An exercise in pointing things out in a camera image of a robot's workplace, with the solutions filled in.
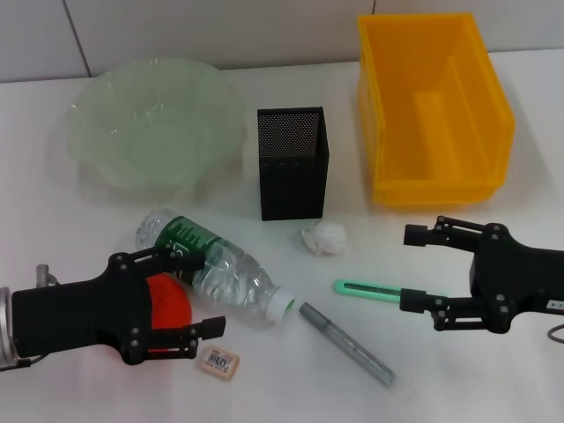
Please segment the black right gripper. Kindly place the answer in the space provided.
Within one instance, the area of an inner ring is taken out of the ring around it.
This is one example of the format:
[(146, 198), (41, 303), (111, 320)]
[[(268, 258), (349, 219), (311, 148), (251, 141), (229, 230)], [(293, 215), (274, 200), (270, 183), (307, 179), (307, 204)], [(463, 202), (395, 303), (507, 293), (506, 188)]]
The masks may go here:
[(417, 314), (428, 311), (437, 331), (506, 333), (520, 314), (563, 314), (563, 252), (525, 246), (502, 224), (480, 225), (438, 216), (433, 227), (406, 225), (404, 245), (475, 253), (471, 295), (478, 299), (401, 290), (400, 309)]

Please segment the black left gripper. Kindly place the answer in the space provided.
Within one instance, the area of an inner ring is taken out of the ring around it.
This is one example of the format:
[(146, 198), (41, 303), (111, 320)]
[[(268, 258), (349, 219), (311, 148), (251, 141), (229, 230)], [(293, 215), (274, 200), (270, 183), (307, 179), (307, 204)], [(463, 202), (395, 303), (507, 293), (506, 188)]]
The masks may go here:
[(22, 358), (91, 345), (116, 349), (124, 363), (142, 363), (152, 329), (146, 279), (175, 278), (202, 270), (201, 252), (181, 254), (171, 244), (114, 254), (97, 278), (16, 291), (11, 295), (12, 339)]

